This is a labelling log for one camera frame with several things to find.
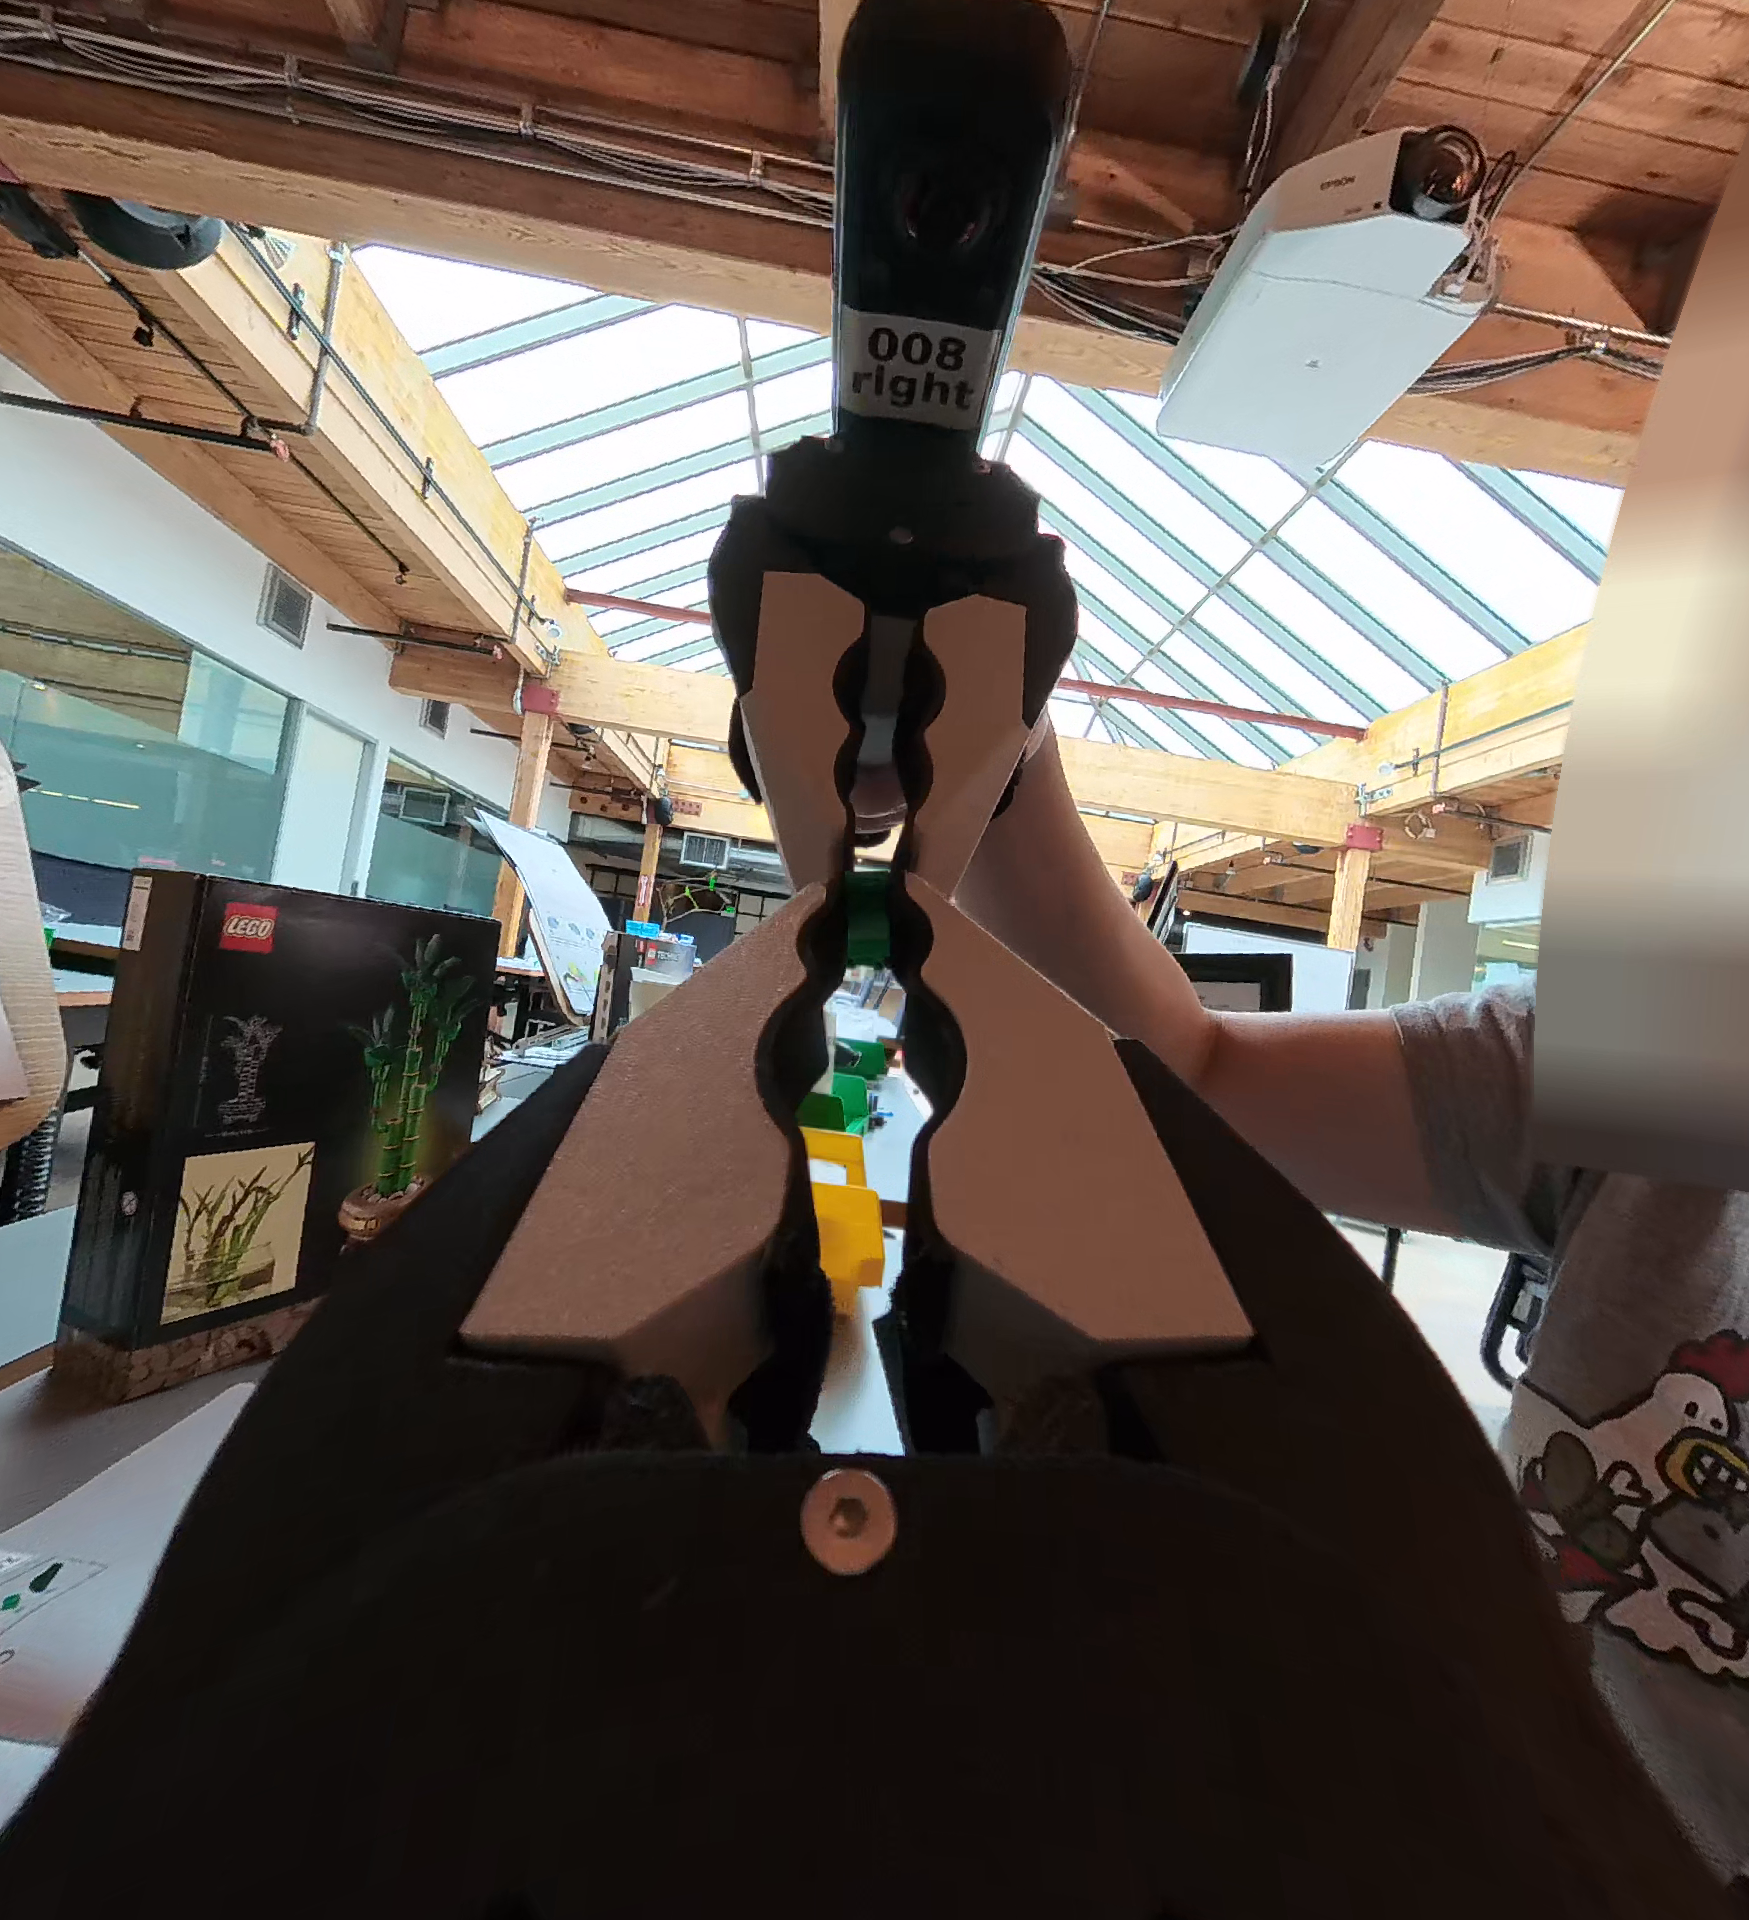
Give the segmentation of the green plastic bin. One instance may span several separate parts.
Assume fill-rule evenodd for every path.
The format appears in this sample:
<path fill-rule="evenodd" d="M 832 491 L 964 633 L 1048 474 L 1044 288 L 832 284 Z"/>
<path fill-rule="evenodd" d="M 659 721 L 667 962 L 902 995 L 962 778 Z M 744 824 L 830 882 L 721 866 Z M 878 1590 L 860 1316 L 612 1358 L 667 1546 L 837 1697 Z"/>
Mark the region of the green plastic bin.
<path fill-rule="evenodd" d="M 878 1115 L 872 1083 L 885 1075 L 887 1065 L 885 1042 L 836 1039 L 832 1067 L 814 1081 L 795 1109 L 799 1125 L 860 1136 Z"/>

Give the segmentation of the yellow plastic bin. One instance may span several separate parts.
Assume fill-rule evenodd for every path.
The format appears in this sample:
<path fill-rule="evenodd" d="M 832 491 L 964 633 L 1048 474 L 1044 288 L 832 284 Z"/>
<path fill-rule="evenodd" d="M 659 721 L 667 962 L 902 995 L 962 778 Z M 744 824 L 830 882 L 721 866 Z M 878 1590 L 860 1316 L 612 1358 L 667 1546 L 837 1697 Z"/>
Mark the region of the yellow plastic bin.
<path fill-rule="evenodd" d="M 881 1199 L 864 1165 L 858 1134 L 801 1125 L 809 1152 L 813 1215 L 820 1264 L 837 1318 L 858 1310 L 860 1289 L 885 1276 Z"/>

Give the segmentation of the black lego set box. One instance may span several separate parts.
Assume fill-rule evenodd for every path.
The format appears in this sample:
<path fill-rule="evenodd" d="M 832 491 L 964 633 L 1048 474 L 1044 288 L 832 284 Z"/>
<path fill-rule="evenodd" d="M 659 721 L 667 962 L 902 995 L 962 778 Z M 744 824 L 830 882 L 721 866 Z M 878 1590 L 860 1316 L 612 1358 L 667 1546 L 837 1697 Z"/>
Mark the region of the black lego set box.
<path fill-rule="evenodd" d="M 89 1400 L 277 1352 L 470 1140 L 499 924 L 143 868 L 55 1335 Z"/>

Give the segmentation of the leaning white poster board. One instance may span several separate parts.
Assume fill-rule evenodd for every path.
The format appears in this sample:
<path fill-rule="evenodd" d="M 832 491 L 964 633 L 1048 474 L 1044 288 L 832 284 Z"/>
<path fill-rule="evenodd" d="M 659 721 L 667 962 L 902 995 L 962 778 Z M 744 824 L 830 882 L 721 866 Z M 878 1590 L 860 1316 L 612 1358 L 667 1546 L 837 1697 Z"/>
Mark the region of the leaning white poster board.
<path fill-rule="evenodd" d="M 474 813 L 518 878 L 529 943 L 566 1016 L 589 1027 L 598 995 L 606 912 L 566 845 L 491 811 Z"/>

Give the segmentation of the person's grey printed t-shirt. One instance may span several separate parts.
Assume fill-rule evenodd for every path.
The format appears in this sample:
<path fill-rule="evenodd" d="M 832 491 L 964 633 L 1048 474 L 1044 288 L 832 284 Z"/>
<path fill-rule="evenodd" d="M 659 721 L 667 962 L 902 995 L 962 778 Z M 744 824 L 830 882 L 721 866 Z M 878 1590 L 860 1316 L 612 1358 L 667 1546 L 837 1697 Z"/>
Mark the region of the person's grey printed t-shirt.
<path fill-rule="evenodd" d="M 1500 1441 L 1542 1571 L 1727 1875 L 1749 1858 L 1749 1192 L 1544 1161 L 1530 987 L 1390 1018 L 1436 1209 L 1549 1270 Z"/>

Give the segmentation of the person's right forearm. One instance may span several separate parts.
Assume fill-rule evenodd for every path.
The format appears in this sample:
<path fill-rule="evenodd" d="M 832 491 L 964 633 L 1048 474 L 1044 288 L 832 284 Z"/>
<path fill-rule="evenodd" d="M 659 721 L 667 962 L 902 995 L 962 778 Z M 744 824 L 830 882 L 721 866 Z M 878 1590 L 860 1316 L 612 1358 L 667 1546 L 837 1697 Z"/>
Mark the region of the person's right forearm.
<path fill-rule="evenodd" d="M 1390 1014 L 1207 1010 L 1107 876 L 1046 717 L 954 899 L 1113 1033 L 1144 1042 L 1318 1209 L 1452 1230 Z"/>

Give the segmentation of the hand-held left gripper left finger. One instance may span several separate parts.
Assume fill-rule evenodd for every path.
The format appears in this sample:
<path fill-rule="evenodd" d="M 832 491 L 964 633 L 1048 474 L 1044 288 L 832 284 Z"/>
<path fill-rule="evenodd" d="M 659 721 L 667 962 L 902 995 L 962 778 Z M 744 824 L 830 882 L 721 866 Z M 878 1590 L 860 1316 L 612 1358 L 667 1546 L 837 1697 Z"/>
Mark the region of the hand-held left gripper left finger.
<path fill-rule="evenodd" d="M 715 1439 L 805 1446 L 834 1326 L 795 1107 L 830 1062 L 834 885 L 633 1018 L 462 1324 L 480 1354 L 665 1375 Z"/>

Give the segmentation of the white ceiling projector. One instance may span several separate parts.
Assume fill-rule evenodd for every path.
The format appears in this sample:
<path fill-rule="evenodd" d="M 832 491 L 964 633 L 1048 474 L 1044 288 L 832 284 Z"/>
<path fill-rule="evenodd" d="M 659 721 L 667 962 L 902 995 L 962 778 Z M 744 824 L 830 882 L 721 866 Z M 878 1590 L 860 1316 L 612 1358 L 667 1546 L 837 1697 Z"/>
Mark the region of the white ceiling projector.
<path fill-rule="evenodd" d="M 1369 131 L 1285 168 L 1184 323 L 1155 432 L 1285 466 L 1362 437 L 1492 300 L 1486 171 L 1452 124 Z"/>

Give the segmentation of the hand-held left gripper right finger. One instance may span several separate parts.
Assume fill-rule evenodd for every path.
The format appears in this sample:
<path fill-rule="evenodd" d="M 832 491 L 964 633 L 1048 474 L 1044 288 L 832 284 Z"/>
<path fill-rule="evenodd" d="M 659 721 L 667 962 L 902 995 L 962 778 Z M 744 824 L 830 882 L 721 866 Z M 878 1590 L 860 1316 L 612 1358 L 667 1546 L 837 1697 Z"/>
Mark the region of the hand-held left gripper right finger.
<path fill-rule="evenodd" d="M 981 1452 L 1044 1381 L 1251 1326 L 1105 1023 L 920 876 L 889 893 L 929 1100 L 878 1322 L 912 1452 Z"/>

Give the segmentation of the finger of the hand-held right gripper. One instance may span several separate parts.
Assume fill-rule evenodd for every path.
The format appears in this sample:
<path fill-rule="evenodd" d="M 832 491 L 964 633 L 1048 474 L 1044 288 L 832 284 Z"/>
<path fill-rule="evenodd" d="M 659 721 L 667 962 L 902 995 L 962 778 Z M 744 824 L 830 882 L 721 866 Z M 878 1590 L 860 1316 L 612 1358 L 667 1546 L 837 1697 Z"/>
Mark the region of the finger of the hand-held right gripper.
<path fill-rule="evenodd" d="M 753 673 L 742 692 L 749 765 L 763 786 L 790 887 L 828 884 L 851 862 L 858 719 L 836 677 L 864 635 L 860 600 L 813 571 L 767 570 Z"/>
<path fill-rule="evenodd" d="M 906 656 L 893 759 L 901 866 L 950 899 L 1029 740 L 1025 608 L 962 596 L 925 612 Z"/>

